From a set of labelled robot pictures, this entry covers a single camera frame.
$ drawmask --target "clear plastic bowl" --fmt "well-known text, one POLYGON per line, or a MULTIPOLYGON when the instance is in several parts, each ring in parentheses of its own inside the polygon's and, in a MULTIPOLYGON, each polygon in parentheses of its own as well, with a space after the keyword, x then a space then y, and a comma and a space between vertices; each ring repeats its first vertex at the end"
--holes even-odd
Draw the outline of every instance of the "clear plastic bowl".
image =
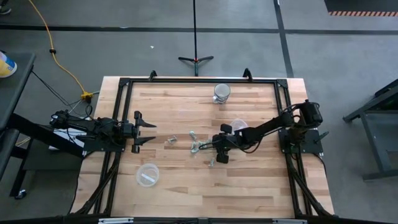
POLYGON ((236 130, 248 127, 248 124, 246 124, 246 122, 244 122, 241 119, 233 120, 230 125, 232 126, 232 134, 234 134, 234 131, 236 131, 236 130))
POLYGON ((137 171, 136 179, 143 187, 152 187, 159 180, 159 168, 155 164, 144 164, 137 171))

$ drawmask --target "gray concrete floor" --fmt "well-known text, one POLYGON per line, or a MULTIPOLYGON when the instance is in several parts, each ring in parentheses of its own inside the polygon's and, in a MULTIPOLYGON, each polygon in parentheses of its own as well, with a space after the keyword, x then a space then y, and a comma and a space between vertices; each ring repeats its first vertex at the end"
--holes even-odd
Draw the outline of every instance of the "gray concrete floor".
MULTIPOLYGON (((185 0, 93 1, 41 0, 37 7, 49 24, 65 26, 191 27, 192 2, 185 0)), ((396 30, 397 17, 330 17, 322 0, 280 0, 287 29, 396 30)), ((25 0, 10 1, 13 13, 0 24, 41 25, 25 0)), ((272 0, 201 0, 199 27, 277 28, 272 0)), ((52 32, 59 61, 89 91, 99 90, 105 75, 191 76, 192 67, 177 60, 193 56, 192 33, 173 32, 52 32)), ((310 100, 321 104, 321 131, 328 183, 341 217, 397 222, 398 179, 363 182, 376 171, 362 124, 345 124, 342 117, 397 78, 398 40, 395 35, 288 35, 295 77, 305 79, 310 100)), ((0 49, 37 54, 35 71, 67 100, 78 99, 76 83, 57 68, 48 53, 44 31, 0 30, 0 49)), ((278 34, 198 34, 199 57, 214 55, 201 75, 238 77, 249 67, 256 77, 286 77, 278 34)), ((17 112, 47 124, 65 107, 30 77, 17 112)), ((18 160, 9 163, 0 182, 0 220, 66 214, 73 200, 74 171, 29 173, 29 195, 9 198, 18 160)))

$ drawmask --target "wheel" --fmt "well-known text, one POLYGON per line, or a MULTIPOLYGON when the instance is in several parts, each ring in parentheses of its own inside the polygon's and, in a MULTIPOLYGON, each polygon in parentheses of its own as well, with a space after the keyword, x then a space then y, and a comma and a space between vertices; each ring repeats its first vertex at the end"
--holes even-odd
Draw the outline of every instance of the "wheel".
POLYGON ((26 194, 27 194, 26 190, 22 189, 19 191, 18 195, 15 196, 14 198, 15 198, 15 200, 20 200, 20 199, 23 199, 26 196, 26 194))

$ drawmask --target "tripod stand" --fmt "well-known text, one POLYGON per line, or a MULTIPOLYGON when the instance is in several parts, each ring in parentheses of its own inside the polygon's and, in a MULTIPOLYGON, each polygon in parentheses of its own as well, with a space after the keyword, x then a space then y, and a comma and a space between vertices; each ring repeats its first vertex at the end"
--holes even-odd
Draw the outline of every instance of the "tripod stand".
POLYGON ((204 58, 198 58, 198 49, 197 49, 197 10, 196 10, 196 0, 193 0, 193 33, 195 39, 195 58, 186 58, 186 57, 178 57, 179 60, 184 60, 193 63, 193 67, 195 69, 195 76, 199 76, 199 63, 204 60, 211 60, 214 57, 208 56, 204 58))

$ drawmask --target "wooden tabletop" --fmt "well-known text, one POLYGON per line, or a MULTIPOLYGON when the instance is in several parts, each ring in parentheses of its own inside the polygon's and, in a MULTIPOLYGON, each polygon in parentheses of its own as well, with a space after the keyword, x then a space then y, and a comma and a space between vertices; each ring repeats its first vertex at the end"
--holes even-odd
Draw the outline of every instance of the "wooden tabletop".
MULTIPOLYGON (((119 77, 104 77, 95 117, 112 117, 118 81, 119 77)), ((292 103, 307 99, 303 79, 291 78, 288 84, 292 103)), ((253 154, 231 150, 228 164, 216 162, 209 167, 216 155, 213 150, 191 154, 189 131, 205 141, 220 132, 221 124, 229 124, 235 118, 258 126, 278 115, 270 84, 230 84, 231 95, 225 105, 212 103, 214 87, 214 83, 134 84, 128 118, 134 122, 134 111, 140 111, 146 122, 157 126, 141 128, 141 136, 156 139, 145 143, 140 154, 131 153, 132 142, 127 142, 112 216, 294 217, 286 163, 276 134, 265 137, 253 154), (172 136, 178 139, 174 145, 167 142, 172 136), (144 188, 138 185, 135 174, 147 162, 158 166, 160 179, 155 186, 144 188)), ((96 152, 83 161, 72 211, 78 210, 97 187, 103 156, 96 152)), ((303 155, 303 163, 308 187, 333 213, 322 163, 311 154, 303 155)), ((298 195, 304 212, 301 190, 298 195)))

